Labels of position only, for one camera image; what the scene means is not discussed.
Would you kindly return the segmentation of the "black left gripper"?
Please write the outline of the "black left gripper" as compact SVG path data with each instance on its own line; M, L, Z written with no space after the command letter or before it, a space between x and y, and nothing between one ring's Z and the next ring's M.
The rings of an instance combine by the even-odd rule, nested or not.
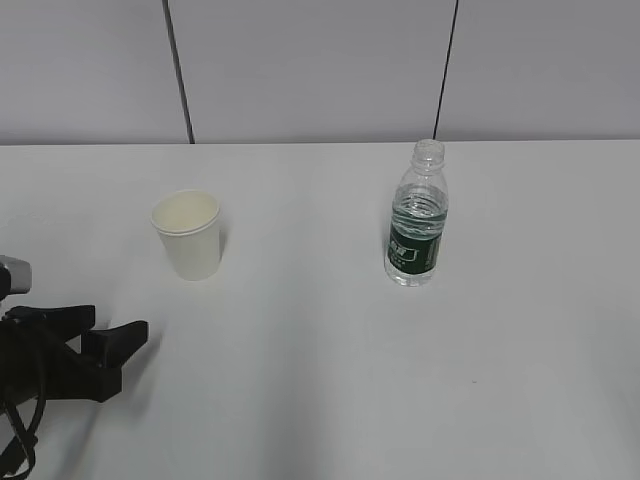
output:
M11 387L19 401L41 396L103 403L121 392L123 365L149 338L143 320L92 329L94 305L16 306L3 320L1 387Z

